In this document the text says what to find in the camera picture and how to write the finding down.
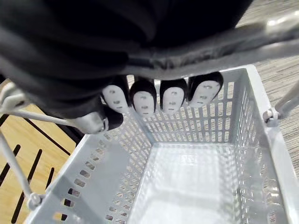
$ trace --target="basket bottom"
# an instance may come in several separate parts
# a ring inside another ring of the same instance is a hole
[[[236,224],[233,146],[157,144],[129,224]]]

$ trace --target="gray plastic basket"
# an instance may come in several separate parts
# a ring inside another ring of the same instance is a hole
[[[131,110],[86,135],[26,222],[298,224],[297,179],[279,128],[263,121],[271,105],[255,67],[222,74],[203,108]]]

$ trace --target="black stripe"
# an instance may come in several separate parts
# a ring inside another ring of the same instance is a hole
[[[53,114],[49,111],[42,110],[44,114],[52,116],[52,117],[57,117],[56,114]],[[77,128],[71,127],[71,126],[66,126],[66,125],[60,125],[56,124],[64,133],[66,133],[75,143],[76,146],[79,144],[81,139],[83,138],[84,134],[80,132]]]
[[[3,114],[0,118],[0,126],[3,125],[4,121],[9,117],[8,114]]]
[[[71,155],[65,148],[63,148],[61,145],[59,145],[57,142],[55,142],[50,136],[48,136],[42,129],[40,129],[38,126],[36,126],[31,120],[24,118],[29,124],[31,124],[36,130],[38,130],[43,136],[45,136],[47,139],[49,139],[51,142],[54,143],[58,148],[60,148],[62,151],[64,151],[66,154]]]
[[[28,177],[27,177],[27,180],[28,180],[29,183],[30,183],[30,181],[31,181],[31,179],[33,177],[33,174],[34,174],[35,170],[36,170],[36,167],[37,167],[39,159],[41,158],[42,152],[43,151],[41,149],[38,150],[38,153],[36,155],[36,159],[34,160],[34,163],[33,163],[32,167],[31,167],[31,170],[30,170],[30,172],[28,174]],[[16,206],[16,208],[14,210],[13,217],[11,218],[11,223],[15,223],[17,221],[19,213],[20,213],[20,210],[21,210],[21,207],[23,205],[23,201],[24,201],[24,192],[21,193],[21,196],[19,198],[17,206]]]
[[[14,148],[14,156],[16,156],[18,154],[20,148],[21,148],[20,145],[16,145],[15,146],[15,148]],[[0,174],[0,187],[1,187],[3,181],[4,181],[5,177],[6,177],[9,169],[10,169],[10,166],[9,166],[8,163],[6,163],[5,167],[3,168],[3,170],[2,170],[2,172]]]
[[[54,167],[51,168],[51,171],[50,171],[50,174],[49,174],[49,177],[48,177],[48,181],[47,181],[47,185],[46,185],[46,189],[52,181],[53,174],[54,174]]]
[[[21,210],[21,207],[22,207],[24,198],[25,198],[25,196],[24,196],[24,192],[22,191],[21,196],[20,196],[20,198],[19,198],[19,201],[18,201],[18,203],[17,203],[17,206],[16,206],[16,208],[15,208],[15,210],[14,210],[13,217],[11,218],[11,223],[13,223],[13,224],[14,224],[14,223],[17,221],[17,219],[18,219],[18,216],[19,216],[19,213],[20,213],[20,210]]]

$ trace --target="wooden floor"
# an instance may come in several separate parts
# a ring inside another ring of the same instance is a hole
[[[42,111],[34,105],[26,110]],[[1,131],[19,162],[32,190],[44,194],[75,148],[57,125],[15,116],[0,116]],[[0,154],[0,223],[23,223],[29,209],[16,176]]]
[[[254,0],[238,25],[275,18],[299,10],[299,0]],[[299,56],[255,64],[272,106],[299,80]],[[280,122],[286,145],[299,177],[299,107]]]

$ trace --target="gray carpet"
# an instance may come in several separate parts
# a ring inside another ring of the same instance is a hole
[[[299,0],[255,0],[238,25],[266,20],[299,10]],[[269,60],[255,64],[267,91],[271,105],[299,80],[299,56]],[[280,121],[285,143],[299,177],[299,107],[289,118]]]

